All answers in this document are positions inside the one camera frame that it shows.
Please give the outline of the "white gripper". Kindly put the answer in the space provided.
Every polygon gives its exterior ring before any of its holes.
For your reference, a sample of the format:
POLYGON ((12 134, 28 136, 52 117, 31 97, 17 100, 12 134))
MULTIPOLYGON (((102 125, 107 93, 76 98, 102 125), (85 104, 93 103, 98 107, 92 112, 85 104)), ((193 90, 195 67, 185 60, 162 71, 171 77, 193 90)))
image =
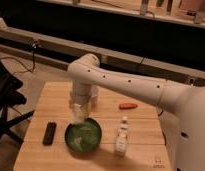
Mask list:
POLYGON ((86 110, 91 109, 91 96, 90 95, 77 95, 73 92, 70 93, 69 106, 73 107, 74 104, 79 104, 86 110))

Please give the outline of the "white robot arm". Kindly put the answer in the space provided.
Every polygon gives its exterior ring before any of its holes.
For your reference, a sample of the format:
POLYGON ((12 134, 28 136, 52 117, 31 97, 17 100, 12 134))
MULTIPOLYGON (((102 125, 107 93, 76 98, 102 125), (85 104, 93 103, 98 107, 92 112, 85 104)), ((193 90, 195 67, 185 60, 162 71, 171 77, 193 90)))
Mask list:
POLYGON ((76 104, 87 104, 91 87, 98 85, 176 115, 179 133, 174 170, 205 171, 205 86, 105 70, 93 54, 69 64, 67 73, 76 104))

